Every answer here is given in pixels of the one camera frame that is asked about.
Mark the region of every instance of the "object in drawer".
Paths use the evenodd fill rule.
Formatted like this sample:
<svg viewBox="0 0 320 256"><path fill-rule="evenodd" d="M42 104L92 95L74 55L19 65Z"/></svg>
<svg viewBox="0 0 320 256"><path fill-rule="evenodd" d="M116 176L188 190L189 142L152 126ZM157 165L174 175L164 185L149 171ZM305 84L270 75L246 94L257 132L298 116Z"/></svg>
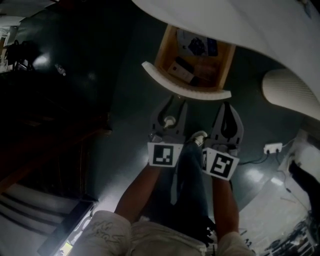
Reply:
<svg viewBox="0 0 320 256"><path fill-rule="evenodd" d="M198 79L192 74L193 67L189 65L182 58L177 57L168 69L168 73L173 75L186 83L196 86Z"/></svg>
<svg viewBox="0 0 320 256"><path fill-rule="evenodd" d="M209 64L205 64L203 62L200 62L194 66L193 74L196 77L207 80L209 82L212 82L215 79L216 73L216 67Z"/></svg>
<svg viewBox="0 0 320 256"><path fill-rule="evenodd" d="M217 41L177 29L176 39L180 56L218 56Z"/></svg>

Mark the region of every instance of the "wooden drawer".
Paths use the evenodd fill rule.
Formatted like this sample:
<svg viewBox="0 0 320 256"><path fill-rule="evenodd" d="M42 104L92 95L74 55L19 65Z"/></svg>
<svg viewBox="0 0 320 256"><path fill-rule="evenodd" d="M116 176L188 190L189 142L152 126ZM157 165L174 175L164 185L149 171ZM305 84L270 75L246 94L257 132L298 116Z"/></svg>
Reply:
<svg viewBox="0 0 320 256"><path fill-rule="evenodd" d="M231 97L229 91L223 90L235 53L234 45L217 41L217 56L180 56L191 66L199 61L214 67L214 79L209 82L199 79L197 86L168 73L169 67L178 57L177 28L168 25L164 33L154 65L144 62L142 66L159 84L179 95L199 100L221 100Z"/></svg>

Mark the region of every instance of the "white cabinet door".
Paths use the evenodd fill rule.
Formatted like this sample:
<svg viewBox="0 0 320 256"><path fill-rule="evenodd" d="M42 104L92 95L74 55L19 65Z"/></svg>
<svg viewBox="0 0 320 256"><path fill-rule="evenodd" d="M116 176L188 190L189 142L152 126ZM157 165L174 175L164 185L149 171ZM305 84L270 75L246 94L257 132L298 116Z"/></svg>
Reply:
<svg viewBox="0 0 320 256"><path fill-rule="evenodd" d="M320 15L296 0L132 0L155 18L260 52L293 71L320 99Z"/></svg>

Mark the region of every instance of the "cable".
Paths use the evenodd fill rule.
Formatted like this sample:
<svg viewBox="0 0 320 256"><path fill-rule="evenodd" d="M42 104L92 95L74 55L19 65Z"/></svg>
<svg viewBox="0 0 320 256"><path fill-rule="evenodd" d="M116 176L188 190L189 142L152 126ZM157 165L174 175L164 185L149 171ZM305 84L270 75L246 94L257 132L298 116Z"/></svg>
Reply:
<svg viewBox="0 0 320 256"><path fill-rule="evenodd" d="M267 161L267 159L269 158L269 153L266 154L266 158L264 160L261 160L264 156L262 155L259 159L257 160L251 160L251 161L247 161L247 162L240 162L238 163L238 166L244 166L247 164L254 164L254 165L258 165L258 164L262 164L263 162Z"/></svg>
<svg viewBox="0 0 320 256"><path fill-rule="evenodd" d="M289 145L291 142L293 142L294 140L295 140L295 138L289 140L286 144L284 144L284 145L282 146L282 148L285 148L286 146L288 146L288 145Z"/></svg>
<svg viewBox="0 0 320 256"><path fill-rule="evenodd" d="M280 163L278 156L279 156L279 152L277 151L276 155L275 155L275 159L278 162L278 164L280 165L281 163ZM277 170L277 172L282 173L284 176L283 185L284 185L285 190L288 191L291 195L293 195L293 197L304 207L306 212L309 213L309 210L307 209L307 207L295 196L294 193L292 193L292 191L289 188L287 188L287 186L286 186L287 175L285 174L285 172L283 170Z"/></svg>

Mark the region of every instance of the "forearm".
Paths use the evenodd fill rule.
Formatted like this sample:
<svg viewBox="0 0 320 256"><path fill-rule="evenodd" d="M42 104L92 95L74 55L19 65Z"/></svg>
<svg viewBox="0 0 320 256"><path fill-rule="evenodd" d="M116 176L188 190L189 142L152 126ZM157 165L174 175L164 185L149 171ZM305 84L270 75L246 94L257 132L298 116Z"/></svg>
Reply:
<svg viewBox="0 0 320 256"><path fill-rule="evenodd" d="M115 213L131 223L136 221L141 210L149 200L160 171L160 167L147 164L122 195Z"/></svg>
<svg viewBox="0 0 320 256"><path fill-rule="evenodd" d="M212 178L213 213L218 241L230 232L239 232L239 211L229 181Z"/></svg>

